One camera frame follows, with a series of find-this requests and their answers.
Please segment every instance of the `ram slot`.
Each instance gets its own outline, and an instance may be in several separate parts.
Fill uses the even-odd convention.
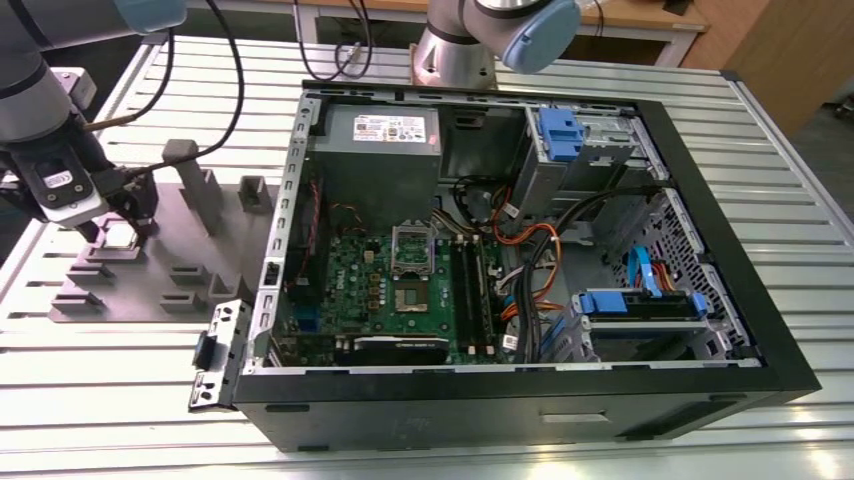
[[[452,288],[454,289],[454,322],[457,324],[457,346],[462,353],[474,346],[472,299],[469,298],[469,275],[466,274],[466,250],[462,243],[452,246]]]
[[[486,326],[485,326],[485,302],[486,279],[481,275],[481,244],[468,243],[465,247],[466,257],[466,284],[469,285],[469,305],[470,322],[473,329],[473,343],[478,349],[486,348]]]
[[[484,242],[478,240],[477,243],[477,252],[478,252],[478,285],[481,295],[481,318],[484,323],[484,345],[489,346],[494,344],[496,335],[493,333],[493,308],[492,308],[492,297],[490,297],[490,277],[488,275],[486,269],[486,252],[484,249]]]

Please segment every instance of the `green motherboard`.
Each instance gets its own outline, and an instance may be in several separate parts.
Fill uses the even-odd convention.
[[[446,363],[500,361],[493,325],[498,311],[490,294],[494,283],[488,284],[494,281],[488,271],[501,265],[500,246],[480,241],[465,245],[450,239],[430,241],[433,248],[425,240],[420,243],[406,237],[397,245],[391,236],[353,234],[331,240],[317,323],[309,331],[293,327],[279,340],[286,364],[335,365],[334,351],[341,349],[342,338],[365,336],[438,337],[449,342]],[[432,274],[393,273],[393,260],[398,265],[416,265],[428,263],[432,256]],[[469,299],[468,295],[482,297]],[[473,302],[478,303],[477,312]]]

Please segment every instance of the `power cable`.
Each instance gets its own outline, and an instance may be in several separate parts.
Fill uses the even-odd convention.
[[[163,80],[161,81],[161,86],[158,87],[158,91],[155,92],[154,97],[149,100],[149,103],[143,108],[141,108],[131,115],[125,115],[122,117],[111,118],[110,120],[105,120],[103,122],[89,123],[83,126],[83,130],[86,132],[98,132],[99,130],[105,130],[110,127],[118,127],[119,125],[127,125],[129,123],[139,120],[143,115],[146,115],[155,105],[161,101],[161,97],[163,97],[163,93],[166,92],[166,87],[170,84],[170,80],[173,79],[173,69],[175,67],[175,29],[170,28],[167,32],[167,42],[170,46],[170,52],[166,57],[166,71],[163,72]]]
[[[347,73],[345,70],[350,66],[354,55],[355,55],[355,51],[359,49],[362,45],[359,43],[354,45],[354,52],[342,63],[341,51],[345,48],[345,44],[339,42],[338,45],[335,45],[335,51],[334,51],[335,68],[337,68],[335,73],[333,73],[333,75],[330,75],[329,77],[322,77],[313,70],[311,64],[309,63],[309,55],[306,54],[306,44],[303,42],[303,23],[301,20],[302,15],[299,13],[301,4],[299,4],[299,0],[294,0],[294,16],[297,17],[295,18],[297,19],[297,43],[299,45],[299,53],[303,60],[303,65],[306,67],[306,71],[309,72],[309,75],[311,75],[311,78],[322,82],[331,82],[342,75],[351,79],[359,79],[365,77],[366,73],[369,72],[369,68],[371,66],[371,60],[374,59],[374,38],[373,38],[373,32],[371,32],[371,18],[369,16],[369,9],[365,5],[365,0],[358,0],[359,6],[357,6],[357,3],[354,0],[349,0],[349,1],[350,1],[350,6],[357,12],[357,17],[359,18],[359,21],[362,22],[362,26],[365,28],[365,37],[366,37],[366,42],[369,46],[369,57],[365,61],[365,64],[362,65],[362,70],[359,71],[359,73],[357,74]]]
[[[162,162],[154,165],[149,165],[147,167],[131,169],[129,172],[130,178],[135,178],[141,175],[146,175],[147,173],[151,173],[155,170],[161,170],[162,168],[174,167],[175,165],[181,165],[182,163],[191,162],[205,157],[206,155],[210,155],[217,150],[219,150],[223,147],[223,145],[226,145],[226,142],[231,138],[231,135],[235,132],[235,129],[238,127],[238,120],[241,120],[241,115],[243,114],[243,103],[246,101],[246,78],[245,78],[245,72],[243,72],[243,61],[241,60],[241,51],[238,50],[238,41],[231,31],[231,27],[229,26],[229,22],[226,21],[226,16],[223,15],[223,12],[217,6],[217,3],[214,0],[206,0],[206,2],[209,4],[209,7],[211,8],[211,11],[214,12],[214,16],[217,17],[221,27],[223,28],[223,32],[226,33],[226,38],[229,39],[229,46],[231,48],[231,56],[234,57],[234,60],[235,60],[235,70],[238,73],[238,104],[235,105],[235,112],[231,117],[231,123],[229,124],[229,127],[226,128],[226,132],[223,133],[223,136],[219,139],[219,141],[214,145],[211,145],[209,148],[195,153],[194,155],[187,155],[169,162]]]

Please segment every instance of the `power supply label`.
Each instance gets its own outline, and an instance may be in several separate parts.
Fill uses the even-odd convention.
[[[428,143],[425,117],[359,115],[353,126],[357,142]]]

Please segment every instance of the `aluminum table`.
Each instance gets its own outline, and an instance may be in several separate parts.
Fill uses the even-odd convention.
[[[114,161],[159,161],[165,142],[221,136],[237,75],[225,40],[178,39],[167,95],[101,137]],[[333,47],[310,47],[333,70]],[[221,183],[278,183],[307,77],[294,44],[241,42],[246,114],[205,157]],[[369,82],[409,81],[409,52],[379,49]],[[146,45],[102,118],[139,108],[166,47]],[[854,477],[854,228],[744,86],[717,72],[558,62],[534,76],[500,67],[504,90],[661,101],[824,390],[741,413],[669,442],[408,452],[281,453],[239,413],[190,415],[199,324],[55,324],[50,301],[83,241],[34,224],[0,271],[0,472],[210,478],[852,478]],[[158,180],[175,180],[171,171]]]

